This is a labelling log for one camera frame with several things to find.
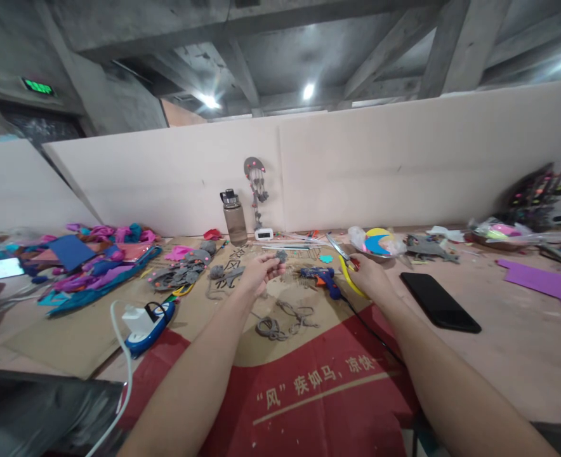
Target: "ceiling light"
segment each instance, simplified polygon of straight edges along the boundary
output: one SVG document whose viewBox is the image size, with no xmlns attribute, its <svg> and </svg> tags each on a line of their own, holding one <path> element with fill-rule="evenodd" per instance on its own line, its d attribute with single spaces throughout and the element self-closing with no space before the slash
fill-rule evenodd
<svg viewBox="0 0 561 457">
<path fill-rule="evenodd" d="M 211 109 L 221 108 L 221 105 L 217 103 L 217 100 L 215 100 L 215 98 L 211 95 L 205 95 L 202 98 L 202 102 Z"/>
<path fill-rule="evenodd" d="M 304 89 L 304 100 L 309 100 L 314 94 L 314 84 L 308 84 Z"/>
</svg>

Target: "forearm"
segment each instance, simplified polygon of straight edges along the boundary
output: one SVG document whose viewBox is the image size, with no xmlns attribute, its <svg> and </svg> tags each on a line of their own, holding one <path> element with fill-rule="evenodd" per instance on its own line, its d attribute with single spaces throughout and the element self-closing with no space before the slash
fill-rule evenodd
<svg viewBox="0 0 561 457">
<path fill-rule="evenodd" d="M 534 427 L 398 296 L 372 299 L 389 320 L 416 394 L 450 454 L 556 456 Z"/>
<path fill-rule="evenodd" d="M 120 456 L 193 456 L 225 395 L 253 297 L 233 293 L 171 368 L 150 399 Z"/>
</svg>

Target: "water bottle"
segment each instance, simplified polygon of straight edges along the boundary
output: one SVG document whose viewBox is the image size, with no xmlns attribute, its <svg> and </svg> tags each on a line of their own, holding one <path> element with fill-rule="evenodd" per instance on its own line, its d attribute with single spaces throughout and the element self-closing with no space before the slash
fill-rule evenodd
<svg viewBox="0 0 561 457">
<path fill-rule="evenodd" d="M 247 242 L 247 224 L 244 221 L 241 202 L 234 189 L 226 189 L 220 192 L 219 196 L 223 202 L 223 215 L 225 223 L 228 225 L 230 242 L 234 246 L 242 246 Z"/>
</svg>

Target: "yellow scissors handle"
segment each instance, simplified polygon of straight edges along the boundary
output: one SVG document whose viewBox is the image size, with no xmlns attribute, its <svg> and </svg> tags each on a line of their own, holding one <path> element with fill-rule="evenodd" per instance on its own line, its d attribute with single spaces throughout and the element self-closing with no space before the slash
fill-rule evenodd
<svg viewBox="0 0 561 457">
<path fill-rule="evenodd" d="M 350 276 L 348 274 L 348 269 L 349 268 L 352 271 L 355 271 L 355 269 L 352 267 L 352 265 L 346 265 L 346 261 L 344 260 L 344 258 L 342 256 L 338 256 L 338 257 L 340 258 L 340 263 L 342 265 L 342 273 L 344 273 L 344 277 L 346 278 L 346 281 L 347 281 L 348 285 L 357 294 L 359 294 L 361 297 L 369 299 L 369 297 L 367 295 L 365 295 L 363 292 L 361 292 L 361 290 L 357 287 L 357 285 L 354 282 L 352 282 L 352 279 L 350 278 Z"/>
<path fill-rule="evenodd" d="M 192 288 L 194 287 L 194 284 L 191 284 L 189 287 L 187 286 L 183 286 L 181 289 L 177 289 L 175 292 L 173 292 L 173 295 L 175 296 L 183 296 L 183 295 L 187 295 L 191 292 Z"/>
</svg>

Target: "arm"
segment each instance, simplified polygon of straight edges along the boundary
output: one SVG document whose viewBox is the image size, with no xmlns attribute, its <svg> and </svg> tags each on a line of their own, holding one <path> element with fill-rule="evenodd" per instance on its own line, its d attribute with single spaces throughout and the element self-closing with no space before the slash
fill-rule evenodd
<svg viewBox="0 0 561 457">
<path fill-rule="evenodd" d="M 195 456 L 225 396 L 230 369 L 255 299 L 284 273 L 274 255 L 255 258 L 241 281 L 149 400 L 118 456 Z"/>
<path fill-rule="evenodd" d="M 353 282 L 390 322 L 431 426 L 454 457 L 557 456 L 528 421 L 397 296 L 384 269 L 362 255 Z"/>
</svg>

